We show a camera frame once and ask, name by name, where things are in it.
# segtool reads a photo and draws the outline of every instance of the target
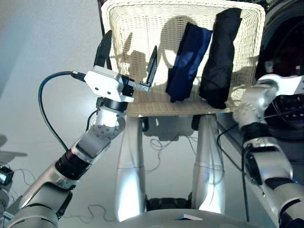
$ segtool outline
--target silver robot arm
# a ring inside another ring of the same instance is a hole
[[[148,64],[147,81],[135,83],[127,76],[101,67],[111,45],[109,31],[98,47],[95,66],[85,81],[100,107],[91,128],[56,162],[52,163],[28,188],[19,203],[20,211],[6,228],[56,228],[72,199],[72,191],[80,178],[125,128],[124,114],[133,102],[134,88],[148,91],[156,71],[157,47]]]
[[[251,181],[263,190],[271,211],[281,228],[304,223],[304,186],[295,183],[292,166],[271,135],[264,111],[278,95],[304,92],[304,76],[261,77],[247,89],[234,113],[243,134],[244,162]]]

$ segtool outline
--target white wicker basket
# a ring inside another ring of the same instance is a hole
[[[227,108],[215,109],[198,96],[209,48],[199,66],[190,98],[171,103],[165,93],[168,68],[174,64],[186,23],[212,30],[215,16],[232,7],[242,9],[242,22],[234,41],[234,66]],[[251,86],[265,20],[261,6],[225,0],[108,0],[101,11],[105,31],[113,31],[110,56],[114,71],[140,82],[146,78],[147,63],[154,46],[158,47],[153,86],[149,92],[134,93],[134,103],[127,109],[130,116],[231,112],[244,90]]]

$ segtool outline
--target navy blue cloth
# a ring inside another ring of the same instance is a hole
[[[166,92],[171,102],[190,97],[198,67],[206,53],[212,31],[187,23],[174,66],[168,71]]]

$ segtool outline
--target black cable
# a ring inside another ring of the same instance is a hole
[[[88,211],[90,212],[90,218],[88,218],[87,216],[83,216],[83,215],[69,215],[69,216],[66,216],[66,215],[64,215],[63,217],[64,218],[68,218],[68,219],[70,219],[70,218],[79,218],[79,220],[80,221],[82,221],[83,223],[86,223],[86,224],[89,224],[89,223],[91,223],[92,221],[93,221],[93,219],[95,218],[95,215],[94,215],[94,213],[92,212],[92,208],[93,207],[100,207],[100,208],[102,208],[103,210],[104,210],[104,215],[103,215],[103,218],[104,218],[104,220],[106,221],[106,222],[114,222],[116,219],[114,218],[114,219],[108,219],[108,218],[106,218],[106,208],[104,207],[104,206],[102,206],[102,205],[100,205],[100,204],[90,204],[88,207],[87,207],[87,209],[88,209]]]
[[[89,127],[90,127],[90,120],[91,120],[92,116],[93,116],[95,113],[97,113],[97,109],[89,115],[89,117],[88,117],[88,119],[87,119],[87,122],[86,122],[85,131],[89,130]]]
[[[58,140],[58,142],[62,145],[62,147],[65,149],[65,151],[68,150],[67,146],[65,145],[65,143],[62,141],[62,139],[59,137],[59,135],[55,132],[54,128],[52,127],[52,125],[50,124],[50,122],[48,121],[47,115],[44,112],[44,108],[43,108],[43,102],[42,102],[42,91],[43,88],[45,86],[45,84],[55,78],[55,77],[59,77],[59,76],[64,76],[64,75],[72,75],[73,72],[72,71],[62,71],[62,72],[58,72],[55,74],[52,74],[48,77],[46,77],[40,84],[39,87],[39,91],[38,91],[38,102],[39,102],[39,108],[40,108],[40,112],[42,114],[42,117],[44,119],[44,122],[46,123],[47,127],[49,128],[49,130],[52,132],[52,134],[55,136],[55,138]]]
[[[220,150],[227,156],[227,158],[229,159],[229,161],[231,161],[231,163],[236,167],[236,169],[239,170],[240,172],[242,172],[242,169],[234,162],[234,160],[227,154],[226,151],[224,151],[224,149],[219,144],[219,139],[221,138],[221,136],[224,135],[224,134],[226,134],[228,131],[232,130],[236,126],[237,126],[237,124],[233,125],[232,127],[224,130],[221,134],[219,134],[218,137],[217,137],[217,145],[220,148]]]
[[[246,190],[246,180],[245,180],[245,150],[242,151],[242,183],[243,183],[243,193],[244,193],[244,203],[245,203],[245,213],[246,213],[246,222],[249,222],[249,210],[248,210],[248,198]]]

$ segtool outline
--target black folded cloth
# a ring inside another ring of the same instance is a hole
[[[199,95],[214,108],[226,108],[233,68],[234,46],[241,23],[241,9],[230,8],[216,16],[209,59],[205,65]]]
[[[198,67],[208,48],[212,31],[187,23],[174,66],[168,71],[166,92],[171,102],[190,97]]]

